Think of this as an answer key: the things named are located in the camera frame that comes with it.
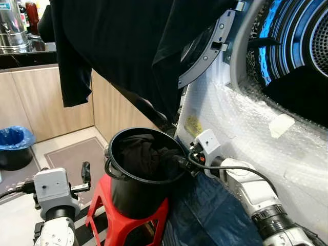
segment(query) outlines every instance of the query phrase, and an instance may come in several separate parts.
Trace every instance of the tile floor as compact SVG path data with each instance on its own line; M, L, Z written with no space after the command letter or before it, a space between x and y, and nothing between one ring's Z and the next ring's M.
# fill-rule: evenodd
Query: tile floor
M32 146L32 150L40 167L49 167L45 154L91 137L97 137L103 146L107 145L107 141L98 130L95 127L90 127L36 143ZM39 210L34 209L32 194L23 195L6 202L0 206L0 224L2 225L0 245L33 246L34 226L40 221L42 219L39 216Z

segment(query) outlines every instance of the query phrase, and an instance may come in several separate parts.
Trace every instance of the red plastic stool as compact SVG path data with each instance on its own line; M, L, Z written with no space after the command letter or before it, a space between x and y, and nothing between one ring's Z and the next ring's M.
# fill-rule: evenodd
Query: red plastic stool
M86 225L91 225L91 229L100 246L100 239L93 216L98 208L105 207L108 221L107 235L104 246L124 246L127 235L138 226L149 221L157 220L153 242L147 246L158 246L165 227L166 217L169 210L169 202L166 198L158 210L146 219L130 219L121 215L114 207L111 199L111 178L104 175L97 184L95 193L88 211Z

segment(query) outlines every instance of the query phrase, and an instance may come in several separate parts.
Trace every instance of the floor mat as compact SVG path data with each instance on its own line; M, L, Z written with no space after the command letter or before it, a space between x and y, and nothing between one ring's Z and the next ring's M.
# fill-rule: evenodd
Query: floor mat
M77 142L65 148L45 154L51 168L65 168L68 181L72 186L80 185L82 162L88 161L91 165L91 190L78 194L80 203L86 204L92 200L94 188L105 174L104 147L96 137Z
M40 170L36 158L33 155L31 162L24 168L16 171L6 171L0 170L2 182L0 183L0 193L7 191L10 188L16 187L16 184L19 182L24 182L25 180L30 180L33 176ZM13 195L6 196L0 199L0 205L5 202L11 201L19 196L22 196L23 193L14 193Z

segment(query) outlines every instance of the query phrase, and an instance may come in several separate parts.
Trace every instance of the blue trash bag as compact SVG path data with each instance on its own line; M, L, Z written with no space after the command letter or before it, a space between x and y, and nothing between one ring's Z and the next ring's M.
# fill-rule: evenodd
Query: blue trash bag
M0 130L0 150L22 150L35 143L35 136L25 127Z
M218 181L186 175L170 197L165 246L262 246L241 203Z

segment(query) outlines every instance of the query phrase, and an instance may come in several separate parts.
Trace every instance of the black countertop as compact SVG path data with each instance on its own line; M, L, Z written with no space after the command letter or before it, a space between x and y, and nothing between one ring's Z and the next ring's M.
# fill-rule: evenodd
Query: black countertop
M30 40L30 45L22 49L0 49L0 69L13 69L57 63L55 43L44 43L41 39ZM148 102L123 88L113 85L126 99L142 112L159 129L174 133L175 127L168 123Z

